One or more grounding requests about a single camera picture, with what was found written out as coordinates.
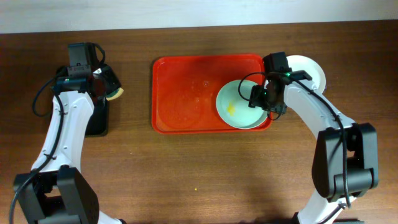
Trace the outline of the green yellow sponge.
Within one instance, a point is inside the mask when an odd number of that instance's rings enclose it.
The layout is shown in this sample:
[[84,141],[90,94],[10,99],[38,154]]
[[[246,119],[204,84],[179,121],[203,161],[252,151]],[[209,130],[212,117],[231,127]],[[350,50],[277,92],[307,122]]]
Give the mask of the green yellow sponge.
[[106,99],[108,101],[115,100],[116,98],[119,98],[123,94],[124,90],[122,88],[118,88],[117,90],[114,90],[110,94],[106,96]]

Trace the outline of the light green plate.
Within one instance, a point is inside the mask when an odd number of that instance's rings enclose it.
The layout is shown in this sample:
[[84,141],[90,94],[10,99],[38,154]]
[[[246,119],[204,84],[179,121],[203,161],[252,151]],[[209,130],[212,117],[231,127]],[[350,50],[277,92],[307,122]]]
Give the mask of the light green plate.
[[260,107],[250,108],[238,92],[241,80],[224,85],[216,97],[216,110],[221,119],[237,129],[254,129],[267,120],[267,113]]

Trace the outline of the white plate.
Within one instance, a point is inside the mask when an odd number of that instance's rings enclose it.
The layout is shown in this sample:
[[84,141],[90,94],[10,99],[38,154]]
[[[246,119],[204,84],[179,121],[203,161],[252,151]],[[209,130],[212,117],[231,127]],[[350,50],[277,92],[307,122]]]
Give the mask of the white plate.
[[326,88],[325,72],[313,59],[303,55],[290,55],[287,56],[289,67],[294,71],[304,70],[315,82],[316,87],[320,93],[323,93]]

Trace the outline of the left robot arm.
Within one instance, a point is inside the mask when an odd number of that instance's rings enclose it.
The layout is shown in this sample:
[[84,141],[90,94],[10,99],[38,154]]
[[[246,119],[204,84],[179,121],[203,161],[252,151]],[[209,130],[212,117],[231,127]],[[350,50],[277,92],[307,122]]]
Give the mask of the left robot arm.
[[30,172],[14,180],[8,222],[20,205],[28,223],[124,223],[100,210],[95,191],[81,174],[86,130],[97,103],[123,92],[107,64],[61,69],[48,81],[53,110],[41,152]]

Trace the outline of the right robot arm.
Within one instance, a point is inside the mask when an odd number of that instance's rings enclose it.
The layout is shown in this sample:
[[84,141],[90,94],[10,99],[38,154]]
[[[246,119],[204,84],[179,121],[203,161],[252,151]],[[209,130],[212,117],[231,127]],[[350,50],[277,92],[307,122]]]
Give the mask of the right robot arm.
[[305,71],[269,72],[251,88],[249,107],[281,116],[294,110],[317,143],[312,164],[315,187],[291,223],[334,223],[357,198],[379,184],[377,132],[336,109]]

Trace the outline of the black tray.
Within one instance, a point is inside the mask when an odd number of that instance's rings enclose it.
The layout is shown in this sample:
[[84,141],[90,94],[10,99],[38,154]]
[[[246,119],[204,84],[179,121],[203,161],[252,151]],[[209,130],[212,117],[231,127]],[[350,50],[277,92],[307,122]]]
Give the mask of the black tray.
[[68,67],[58,70],[53,90],[61,100],[57,108],[64,107],[69,128],[75,128],[85,136],[103,136],[108,132],[108,100],[100,95],[103,84],[91,74],[69,77]]

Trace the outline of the red plastic tray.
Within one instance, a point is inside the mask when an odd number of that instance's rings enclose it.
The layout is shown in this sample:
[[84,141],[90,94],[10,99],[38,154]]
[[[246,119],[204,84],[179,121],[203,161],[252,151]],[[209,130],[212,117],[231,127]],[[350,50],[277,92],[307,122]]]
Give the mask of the red plastic tray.
[[261,83],[257,54],[162,57],[152,67],[152,127],[160,134],[233,133],[216,109],[221,88],[240,81]]

